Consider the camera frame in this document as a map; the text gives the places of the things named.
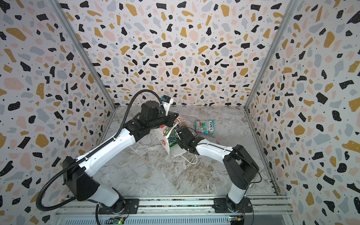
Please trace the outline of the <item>green circuit board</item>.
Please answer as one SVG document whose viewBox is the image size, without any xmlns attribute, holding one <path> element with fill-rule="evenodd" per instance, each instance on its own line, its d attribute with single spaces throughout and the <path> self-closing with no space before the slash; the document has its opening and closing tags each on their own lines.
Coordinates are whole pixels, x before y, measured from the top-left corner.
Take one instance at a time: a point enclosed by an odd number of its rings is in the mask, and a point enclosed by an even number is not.
<svg viewBox="0 0 360 225">
<path fill-rule="evenodd" d="M 230 216 L 229 221 L 230 221 L 230 225 L 244 225 L 245 224 L 245 217 L 243 215 Z"/>
<path fill-rule="evenodd" d="M 107 220 L 107 225 L 124 225 L 126 222 L 125 217 L 112 217 Z"/>
</svg>

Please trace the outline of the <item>teal berry mint candy bag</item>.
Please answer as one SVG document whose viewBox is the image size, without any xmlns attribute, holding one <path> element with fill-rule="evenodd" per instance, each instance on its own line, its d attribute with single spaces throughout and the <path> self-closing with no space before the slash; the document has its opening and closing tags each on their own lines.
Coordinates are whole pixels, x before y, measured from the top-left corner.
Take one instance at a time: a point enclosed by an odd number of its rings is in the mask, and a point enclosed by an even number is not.
<svg viewBox="0 0 360 225">
<path fill-rule="evenodd" d="M 214 133 L 214 125 L 214 120 L 196 120 L 196 132 L 212 135 Z"/>
</svg>

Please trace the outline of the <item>left green circuit board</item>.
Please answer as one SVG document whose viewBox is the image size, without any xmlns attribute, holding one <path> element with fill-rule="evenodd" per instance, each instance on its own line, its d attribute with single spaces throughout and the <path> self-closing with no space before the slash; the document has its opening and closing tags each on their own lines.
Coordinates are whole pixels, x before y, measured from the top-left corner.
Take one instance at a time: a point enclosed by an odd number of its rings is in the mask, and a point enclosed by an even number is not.
<svg viewBox="0 0 360 225">
<path fill-rule="evenodd" d="M 112 217 L 107 220 L 107 225 L 124 225 L 126 222 L 125 217 Z"/>
</svg>

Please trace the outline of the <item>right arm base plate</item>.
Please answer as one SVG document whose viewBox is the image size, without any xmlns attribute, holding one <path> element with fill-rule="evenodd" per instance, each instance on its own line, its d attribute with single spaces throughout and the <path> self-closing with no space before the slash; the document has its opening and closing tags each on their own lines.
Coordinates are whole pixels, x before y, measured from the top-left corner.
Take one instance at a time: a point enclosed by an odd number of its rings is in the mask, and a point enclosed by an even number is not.
<svg viewBox="0 0 360 225">
<path fill-rule="evenodd" d="M 214 198 L 212 208 L 216 213 L 252 213 L 252 203 L 250 199 L 244 197 L 239 203 L 232 202 L 228 197 Z"/>
</svg>

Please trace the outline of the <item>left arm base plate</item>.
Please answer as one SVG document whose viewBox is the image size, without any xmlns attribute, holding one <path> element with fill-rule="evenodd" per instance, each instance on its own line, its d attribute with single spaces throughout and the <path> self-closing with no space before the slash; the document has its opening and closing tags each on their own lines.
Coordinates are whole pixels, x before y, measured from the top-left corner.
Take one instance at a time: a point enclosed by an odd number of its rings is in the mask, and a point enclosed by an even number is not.
<svg viewBox="0 0 360 225">
<path fill-rule="evenodd" d="M 98 209 L 99 215 L 127 215 L 137 214 L 140 199 L 125 198 L 118 200 L 113 206 L 107 207 L 101 204 Z"/>
</svg>

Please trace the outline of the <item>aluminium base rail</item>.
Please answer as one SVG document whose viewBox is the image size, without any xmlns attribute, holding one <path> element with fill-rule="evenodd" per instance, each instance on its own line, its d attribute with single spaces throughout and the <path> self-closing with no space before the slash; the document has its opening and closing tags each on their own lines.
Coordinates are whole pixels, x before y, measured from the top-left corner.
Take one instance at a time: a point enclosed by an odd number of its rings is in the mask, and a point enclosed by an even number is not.
<svg viewBox="0 0 360 225">
<path fill-rule="evenodd" d="M 99 215 L 95 203 L 71 202 L 59 208 L 53 225 L 107 225 L 107 220 L 125 217 L 125 225 L 230 225 L 230 216 L 245 217 L 245 225 L 295 225 L 285 196 L 247 196 L 252 213 L 216 213 L 214 198 L 224 196 L 132 196 L 140 199 L 137 214 Z"/>
</svg>

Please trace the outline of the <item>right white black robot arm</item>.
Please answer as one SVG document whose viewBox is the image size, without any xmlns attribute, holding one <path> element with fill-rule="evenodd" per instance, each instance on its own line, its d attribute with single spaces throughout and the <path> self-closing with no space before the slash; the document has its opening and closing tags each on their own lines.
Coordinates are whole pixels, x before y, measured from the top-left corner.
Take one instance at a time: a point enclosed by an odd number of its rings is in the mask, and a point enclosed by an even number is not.
<svg viewBox="0 0 360 225">
<path fill-rule="evenodd" d="M 226 195 L 226 205 L 231 212 L 238 212 L 251 182 L 259 174 L 259 167 L 242 145 L 226 147 L 194 136 L 186 127 L 176 130 L 181 149 L 199 156 L 206 156 L 223 163 L 232 182 Z"/>
</svg>

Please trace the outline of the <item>right green circuit board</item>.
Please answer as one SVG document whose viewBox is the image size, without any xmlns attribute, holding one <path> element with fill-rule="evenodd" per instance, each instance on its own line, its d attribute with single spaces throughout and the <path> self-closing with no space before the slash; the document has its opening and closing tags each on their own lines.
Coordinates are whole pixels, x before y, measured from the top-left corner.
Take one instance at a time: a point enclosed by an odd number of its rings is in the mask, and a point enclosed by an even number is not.
<svg viewBox="0 0 360 225">
<path fill-rule="evenodd" d="M 229 221 L 230 221 L 230 225 L 244 225 L 245 224 L 245 217 L 243 215 L 230 216 Z"/>
</svg>

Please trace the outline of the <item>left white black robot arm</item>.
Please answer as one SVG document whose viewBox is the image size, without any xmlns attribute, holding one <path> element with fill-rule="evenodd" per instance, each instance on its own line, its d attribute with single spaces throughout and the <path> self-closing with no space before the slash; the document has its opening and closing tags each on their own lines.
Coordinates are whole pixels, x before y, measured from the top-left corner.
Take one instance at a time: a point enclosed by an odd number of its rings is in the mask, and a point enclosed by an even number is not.
<svg viewBox="0 0 360 225">
<path fill-rule="evenodd" d="M 122 150 L 148 135 L 152 129 L 172 126 L 178 113 L 170 112 L 173 99 L 163 96 L 162 103 L 147 101 L 142 104 L 141 112 L 126 122 L 119 135 L 113 135 L 104 144 L 87 156 L 78 157 L 79 165 L 65 172 L 64 183 L 78 201 L 89 200 L 106 206 L 114 214 L 125 210 L 124 197 L 114 188 L 110 189 L 93 179 L 97 171 Z"/>
</svg>

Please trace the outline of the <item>green mango tea candy bag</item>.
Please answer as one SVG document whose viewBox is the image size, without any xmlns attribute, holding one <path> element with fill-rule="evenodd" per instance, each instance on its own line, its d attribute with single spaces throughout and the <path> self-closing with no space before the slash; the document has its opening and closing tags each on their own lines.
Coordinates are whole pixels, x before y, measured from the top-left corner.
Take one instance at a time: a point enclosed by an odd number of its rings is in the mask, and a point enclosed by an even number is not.
<svg viewBox="0 0 360 225">
<path fill-rule="evenodd" d="M 177 140 L 179 139 L 178 135 L 177 135 L 175 129 L 170 129 L 169 128 L 168 133 L 170 134 L 169 137 L 167 138 L 168 143 L 169 143 L 169 147 L 173 147 L 174 145 L 177 144 Z"/>
</svg>

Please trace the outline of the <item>white floral paper bag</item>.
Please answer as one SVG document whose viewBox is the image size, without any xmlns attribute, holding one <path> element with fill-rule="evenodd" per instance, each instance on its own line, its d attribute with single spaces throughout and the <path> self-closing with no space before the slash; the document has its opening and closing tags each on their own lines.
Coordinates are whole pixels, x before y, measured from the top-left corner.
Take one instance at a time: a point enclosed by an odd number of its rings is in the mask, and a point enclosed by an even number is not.
<svg viewBox="0 0 360 225">
<path fill-rule="evenodd" d="M 195 164 L 197 160 L 195 163 L 187 160 L 183 156 L 183 154 L 186 153 L 187 151 L 182 149 L 178 145 L 178 141 L 180 140 L 180 138 L 178 137 L 177 129 L 180 128 L 181 126 L 186 126 L 195 136 L 197 136 L 193 124 L 180 115 L 178 116 L 177 119 L 175 119 L 172 127 L 167 127 L 165 125 L 161 126 L 160 128 L 155 129 L 155 133 L 158 140 L 160 141 L 160 144 L 164 147 L 164 149 L 170 156 L 182 157 L 190 164 Z"/>
</svg>

